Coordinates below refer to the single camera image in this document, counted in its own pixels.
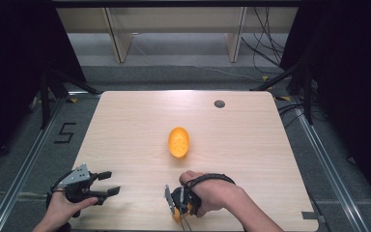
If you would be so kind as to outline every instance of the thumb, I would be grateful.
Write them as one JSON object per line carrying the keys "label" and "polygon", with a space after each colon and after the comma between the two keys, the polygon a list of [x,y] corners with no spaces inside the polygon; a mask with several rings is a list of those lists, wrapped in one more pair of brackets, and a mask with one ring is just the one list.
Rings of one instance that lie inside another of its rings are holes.
{"label": "thumb", "polygon": [[96,204],[96,202],[98,202],[98,198],[97,197],[91,197],[91,198],[88,198],[88,199],[85,199],[83,201],[80,201],[78,203],[75,204],[75,207],[76,207],[76,210],[79,211],[79,210],[83,210],[83,209],[86,209],[88,208],[89,206],[92,206],[94,204]]}

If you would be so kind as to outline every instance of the forearm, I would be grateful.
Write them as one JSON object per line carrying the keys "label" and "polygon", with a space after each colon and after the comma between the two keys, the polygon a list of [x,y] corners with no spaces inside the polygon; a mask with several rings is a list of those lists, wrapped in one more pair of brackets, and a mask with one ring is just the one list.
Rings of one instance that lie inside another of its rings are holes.
{"label": "forearm", "polygon": [[249,197],[242,188],[234,188],[228,195],[225,208],[233,214],[248,232],[282,231]]}

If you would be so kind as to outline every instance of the floor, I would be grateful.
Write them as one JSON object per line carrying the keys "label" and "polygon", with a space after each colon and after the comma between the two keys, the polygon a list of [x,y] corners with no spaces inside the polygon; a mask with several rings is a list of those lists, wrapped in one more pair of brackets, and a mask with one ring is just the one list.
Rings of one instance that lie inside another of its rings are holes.
{"label": "floor", "polygon": [[[256,46],[252,34],[243,37],[251,46]],[[283,46],[287,35],[272,35],[272,38]],[[102,90],[176,89],[180,88],[176,81],[184,81],[185,75],[194,73],[200,79],[207,78],[205,84],[189,81],[183,82],[185,85],[181,88],[222,89],[224,87],[215,85],[211,78],[224,78],[221,81],[227,84],[227,89],[246,90],[250,85],[254,86],[252,83],[261,83],[264,78],[272,78],[282,72],[260,55],[253,56],[253,51],[245,43],[241,44],[238,62],[231,63],[222,34],[135,34],[123,64],[116,63],[110,38],[106,34],[70,34],[70,39],[88,83]],[[271,49],[259,45],[258,50],[273,62],[278,62],[279,57]],[[130,73],[131,79],[121,77],[121,72]],[[171,79],[167,83],[148,79],[148,75],[157,74]],[[285,87],[288,82],[289,79],[269,89],[280,100],[275,101],[278,108],[300,101],[300,96],[291,97],[288,101],[280,98],[287,97]],[[79,91],[73,86],[69,86],[69,90]],[[3,218],[6,222],[0,230],[31,230],[44,214],[44,193],[62,170],[72,166],[74,156],[69,154],[78,152],[99,101],[97,97],[84,94],[76,98],[78,103],[67,101],[59,106],[57,120],[42,140],[42,146],[36,144],[37,138],[44,136],[40,130],[42,113],[35,107],[9,143],[11,152],[0,157],[0,207],[5,207],[1,202],[5,201],[14,180],[19,179],[16,175],[23,168],[23,162],[32,152],[39,154],[38,158],[31,160],[32,166],[14,196],[13,205],[6,205],[10,213]],[[311,127],[301,116],[300,108],[284,113],[281,109],[280,112],[315,211],[320,211],[326,221],[320,221],[318,231],[371,231],[371,188],[357,165],[347,161],[346,147],[330,126],[324,111],[317,104],[313,106],[314,125]],[[63,139],[58,131],[65,122],[79,125],[73,128],[74,143],[70,146],[56,145],[56,154],[53,154],[53,144]],[[313,131],[321,143],[310,142],[309,136]],[[322,154],[316,149],[318,146],[322,146]],[[326,158],[331,161],[331,166],[324,164]],[[355,211],[349,209],[350,205],[355,206]]]}

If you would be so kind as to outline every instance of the white desk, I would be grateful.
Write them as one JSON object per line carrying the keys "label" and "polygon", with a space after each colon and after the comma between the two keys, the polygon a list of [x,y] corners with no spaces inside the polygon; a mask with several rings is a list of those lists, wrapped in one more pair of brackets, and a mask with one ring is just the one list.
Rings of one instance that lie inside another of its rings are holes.
{"label": "white desk", "polygon": [[[225,107],[214,102],[222,100]],[[190,138],[186,159],[168,150],[170,131],[184,127]],[[121,186],[103,206],[71,220],[74,229],[182,230],[171,218],[164,185],[194,171],[224,173],[286,231],[315,231],[313,212],[272,96],[268,92],[105,92],[74,167],[112,171],[92,189]],[[195,231],[241,231],[226,210],[187,217]]]}

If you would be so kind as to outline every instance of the orange oval object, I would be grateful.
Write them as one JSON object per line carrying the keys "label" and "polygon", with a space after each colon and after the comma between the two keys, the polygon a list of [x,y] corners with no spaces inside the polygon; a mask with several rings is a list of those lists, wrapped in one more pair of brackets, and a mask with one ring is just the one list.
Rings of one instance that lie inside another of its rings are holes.
{"label": "orange oval object", "polygon": [[174,128],[168,136],[168,149],[175,158],[182,158],[186,155],[189,146],[188,133],[184,128]]}

